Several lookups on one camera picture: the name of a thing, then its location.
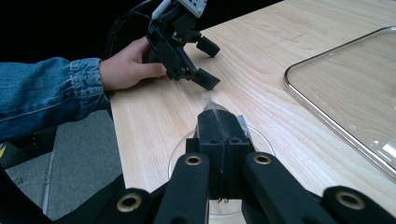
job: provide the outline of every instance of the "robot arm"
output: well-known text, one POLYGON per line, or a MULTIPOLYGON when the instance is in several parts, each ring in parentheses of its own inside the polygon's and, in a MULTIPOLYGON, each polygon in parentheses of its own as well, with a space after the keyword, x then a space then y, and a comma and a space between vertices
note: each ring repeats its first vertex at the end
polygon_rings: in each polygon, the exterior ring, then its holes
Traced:
POLYGON ((319 197, 305 189, 273 155, 258 151, 237 116, 220 105, 198 116, 170 180, 151 193, 127 189, 107 204, 104 223, 208 223, 209 201, 241 200, 247 224, 395 223, 395 218, 357 190, 335 186, 319 197), (130 212, 116 209, 123 197, 130 212))
POLYGON ((195 68, 183 49, 187 43, 197 43, 196 47, 212 58, 219 52, 215 43, 193 30, 205 6, 206 0, 162 1, 152 13, 148 26, 147 39, 153 51, 148 61, 163 63, 171 79, 186 78, 212 90, 219 79, 202 68, 195 68))

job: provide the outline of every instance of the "finger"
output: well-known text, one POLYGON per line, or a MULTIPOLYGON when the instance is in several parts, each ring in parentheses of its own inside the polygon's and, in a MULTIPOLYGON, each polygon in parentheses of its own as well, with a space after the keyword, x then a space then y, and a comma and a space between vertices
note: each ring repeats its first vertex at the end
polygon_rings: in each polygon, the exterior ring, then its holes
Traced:
POLYGON ((142 52, 142 55, 147 54, 150 50, 149 41, 146 39, 145 36, 135 40, 133 44, 136 44, 136 47, 140 52, 142 52))
POLYGON ((146 77, 163 77, 166 75, 166 68, 162 63, 140 63, 134 72, 140 79, 146 77))

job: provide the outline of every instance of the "light wood tabletop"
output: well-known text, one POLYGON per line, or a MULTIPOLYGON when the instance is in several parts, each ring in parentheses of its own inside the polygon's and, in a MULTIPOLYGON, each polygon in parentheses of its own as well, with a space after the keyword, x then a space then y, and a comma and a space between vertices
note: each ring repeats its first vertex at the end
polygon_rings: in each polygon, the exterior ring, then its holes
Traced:
POLYGON ((165 77, 111 95, 126 187, 152 192, 168 181, 172 152, 195 128, 209 95, 262 133, 306 189, 322 195, 331 186, 351 187, 396 217, 396 183, 296 101, 283 80, 291 65, 392 25, 392 0, 285 0, 203 30, 218 55, 189 44, 185 50, 221 80, 214 90, 165 77))

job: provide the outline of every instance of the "gray fabric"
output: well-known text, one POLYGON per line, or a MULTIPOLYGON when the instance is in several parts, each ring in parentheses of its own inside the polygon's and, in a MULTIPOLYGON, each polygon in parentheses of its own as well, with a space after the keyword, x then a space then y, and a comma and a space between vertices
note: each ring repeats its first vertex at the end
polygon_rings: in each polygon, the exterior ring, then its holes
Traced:
POLYGON ((72 212, 121 172, 114 124, 107 111, 59 126, 52 153, 7 169, 52 220, 72 212))

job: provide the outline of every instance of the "black cable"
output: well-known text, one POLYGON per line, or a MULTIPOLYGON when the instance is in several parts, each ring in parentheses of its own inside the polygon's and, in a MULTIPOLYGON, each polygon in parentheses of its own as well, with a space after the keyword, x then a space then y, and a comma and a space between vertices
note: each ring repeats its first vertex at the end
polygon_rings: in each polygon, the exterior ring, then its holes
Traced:
POLYGON ((107 36, 104 59, 108 59, 109 57, 112 56, 114 43, 124 23, 130 20, 132 16, 136 16, 136 15, 151 20, 150 16, 141 13, 140 11, 159 2, 161 2, 161 0, 146 0, 140 3, 139 5, 128 10, 128 12, 126 12, 124 15, 117 17, 107 36))

